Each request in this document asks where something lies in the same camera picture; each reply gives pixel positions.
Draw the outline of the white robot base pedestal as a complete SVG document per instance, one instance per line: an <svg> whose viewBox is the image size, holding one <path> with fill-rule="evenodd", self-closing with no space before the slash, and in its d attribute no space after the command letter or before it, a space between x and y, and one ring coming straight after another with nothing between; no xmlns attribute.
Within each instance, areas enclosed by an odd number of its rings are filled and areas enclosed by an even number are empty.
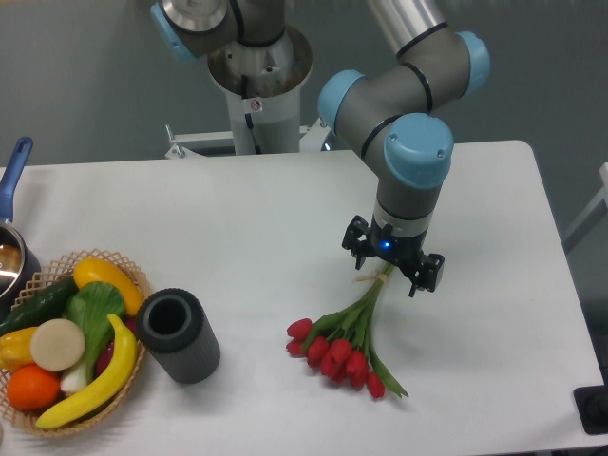
<svg viewBox="0 0 608 456"><path fill-rule="evenodd" d="M310 43L287 25L266 47L233 41L207 56L210 77L225 96L229 132L181 134L168 131L169 158L195 149L232 146L237 155L294 153L311 129L300 123L300 90L313 67Z"/></svg>

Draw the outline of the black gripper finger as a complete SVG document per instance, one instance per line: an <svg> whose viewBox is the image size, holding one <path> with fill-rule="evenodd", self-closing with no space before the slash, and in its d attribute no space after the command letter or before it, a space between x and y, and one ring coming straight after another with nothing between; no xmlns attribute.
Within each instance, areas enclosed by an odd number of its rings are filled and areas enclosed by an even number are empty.
<svg viewBox="0 0 608 456"><path fill-rule="evenodd" d="M355 216L347 226L342 248L351 252L355 258L355 269L360 270L370 253L370 227L361 217Z"/></svg>
<svg viewBox="0 0 608 456"><path fill-rule="evenodd" d="M445 260L440 254L421 254L408 273L411 283L408 296L414 297L418 291L434 293L441 282Z"/></svg>

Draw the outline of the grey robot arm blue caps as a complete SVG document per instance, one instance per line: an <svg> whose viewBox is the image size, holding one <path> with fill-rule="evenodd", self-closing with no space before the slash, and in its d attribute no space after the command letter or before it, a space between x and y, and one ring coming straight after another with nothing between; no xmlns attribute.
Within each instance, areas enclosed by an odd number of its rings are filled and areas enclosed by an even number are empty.
<svg viewBox="0 0 608 456"><path fill-rule="evenodd" d="M434 291L444 258L423 244L454 140L433 117L488 78L485 43L451 30L432 1L372 1L396 66L369 78L344 70L323 86L317 110L378 179L371 220L355 217L342 245L358 263L380 257L410 280L413 291ZM151 16L174 55L205 58L224 92L239 155L300 148L300 90L312 49L285 18L281 1L158 1Z"/></svg>

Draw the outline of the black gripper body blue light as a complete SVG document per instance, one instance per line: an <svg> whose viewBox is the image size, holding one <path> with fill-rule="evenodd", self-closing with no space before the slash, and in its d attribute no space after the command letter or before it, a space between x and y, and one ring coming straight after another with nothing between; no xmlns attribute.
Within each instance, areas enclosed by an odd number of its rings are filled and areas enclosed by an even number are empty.
<svg viewBox="0 0 608 456"><path fill-rule="evenodd" d="M398 267L405 276L417 277L422 268L423 244L430 224L430 215L406 220L373 217L370 240L374 252Z"/></svg>

